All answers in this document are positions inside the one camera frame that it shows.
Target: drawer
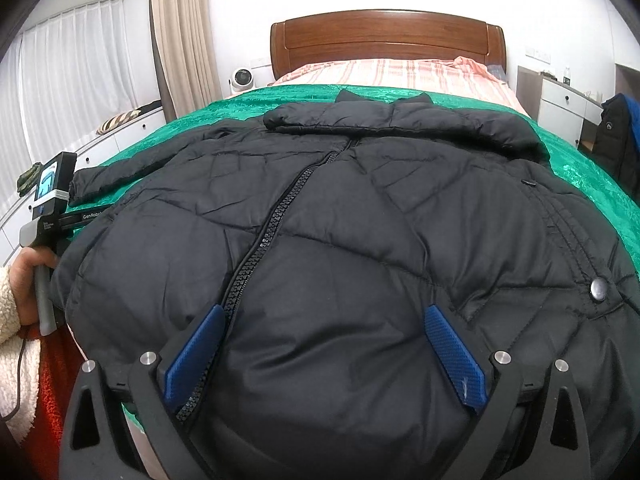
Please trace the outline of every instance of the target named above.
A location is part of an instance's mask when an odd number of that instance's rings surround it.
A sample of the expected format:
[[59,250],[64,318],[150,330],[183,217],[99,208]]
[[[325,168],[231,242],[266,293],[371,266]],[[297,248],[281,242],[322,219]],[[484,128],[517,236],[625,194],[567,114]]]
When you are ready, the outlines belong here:
[[20,228],[27,222],[30,222],[33,217],[30,209],[31,204],[33,204],[33,193],[29,195],[26,202],[9,216],[2,226],[2,231],[4,231],[12,249],[15,249],[20,244]]
[[116,138],[118,149],[122,151],[165,124],[162,108],[159,108],[157,112],[149,114],[142,119],[134,120],[131,124],[126,124],[122,129],[115,132],[113,136]]
[[547,79],[542,80],[542,99],[584,117],[587,99]]
[[116,144],[116,140],[113,136],[109,136],[90,147],[85,152],[78,155],[76,161],[76,171],[84,168],[92,168],[102,164],[105,160],[108,160],[114,155],[117,155],[120,150]]
[[0,229],[0,265],[3,265],[5,261],[9,259],[11,253],[14,252],[14,248],[11,247],[9,240],[6,239],[4,231]]
[[566,140],[574,148],[577,147],[577,141],[580,139],[582,121],[582,117],[564,108],[540,101],[539,126]]
[[590,123],[596,124],[597,126],[602,120],[602,118],[600,117],[601,114],[602,108],[588,100],[586,110],[584,111],[584,118],[587,119]]

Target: hand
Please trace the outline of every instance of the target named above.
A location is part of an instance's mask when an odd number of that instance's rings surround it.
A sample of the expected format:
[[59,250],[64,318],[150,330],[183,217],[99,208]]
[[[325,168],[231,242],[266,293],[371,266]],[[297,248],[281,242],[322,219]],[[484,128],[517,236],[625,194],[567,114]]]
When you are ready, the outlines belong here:
[[46,265],[54,269],[58,257],[48,247],[25,247],[9,268],[9,286],[14,294],[20,324],[27,326],[38,320],[38,304],[33,286],[33,268]]

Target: cable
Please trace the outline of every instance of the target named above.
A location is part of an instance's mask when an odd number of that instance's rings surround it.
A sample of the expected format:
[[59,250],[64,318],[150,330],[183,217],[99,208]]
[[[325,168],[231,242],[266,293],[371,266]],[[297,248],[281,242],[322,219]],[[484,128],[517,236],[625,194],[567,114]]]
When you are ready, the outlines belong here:
[[25,349],[26,346],[27,346],[27,340],[23,339],[22,340],[22,347],[20,348],[20,355],[18,356],[18,390],[17,390],[18,400],[16,401],[15,408],[11,410],[11,413],[5,415],[1,419],[3,422],[11,420],[20,411],[20,366],[22,365],[22,356],[24,354],[24,349]]

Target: striped cushion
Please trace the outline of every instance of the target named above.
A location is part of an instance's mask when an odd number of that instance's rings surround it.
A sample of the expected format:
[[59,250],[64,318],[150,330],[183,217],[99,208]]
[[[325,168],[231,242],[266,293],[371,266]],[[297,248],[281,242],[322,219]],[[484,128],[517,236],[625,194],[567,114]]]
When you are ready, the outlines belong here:
[[104,121],[102,126],[98,128],[95,132],[98,135],[104,135],[107,132],[110,132],[114,128],[117,128],[121,124],[127,123],[132,119],[135,119],[140,115],[140,110],[130,110],[129,112],[124,112],[123,114],[116,115],[112,117],[108,121]]

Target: green bedspread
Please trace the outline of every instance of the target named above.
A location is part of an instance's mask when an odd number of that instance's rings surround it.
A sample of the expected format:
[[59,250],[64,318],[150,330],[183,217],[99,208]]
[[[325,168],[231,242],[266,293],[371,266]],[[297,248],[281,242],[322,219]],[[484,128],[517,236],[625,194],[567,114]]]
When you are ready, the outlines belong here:
[[[140,142],[123,150],[105,162],[103,166],[123,158],[129,158],[140,150],[155,146],[185,130],[195,126],[202,126],[203,124],[212,124],[220,119],[244,120],[261,115],[287,102],[332,102],[343,88],[347,88],[364,97],[386,102],[391,102],[401,97],[411,97],[420,93],[409,89],[350,85],[291,85],[261,88],[233,99],[214,102],[202,110],[172,121]],[[511,108],[475,99],[436,93],[430,93],[430,96],[434,103],[448,108],[485,108],[517,114]],[[627,251],[631,254],[636,269],[640,272],[640,207],[604,171],[580,154],[573,146],[543,130],[533,120],[527,117],[524,118],[529,121],[540,136],[540,139],[546,144],[551,154],[551,166],[554,173],[573,184],[593,200],[593,203],[617,229]],[[74,209],[116,202],[134,184],[135,182],[131,182],[119,190],[101,197],[99,200],[85,203]]]

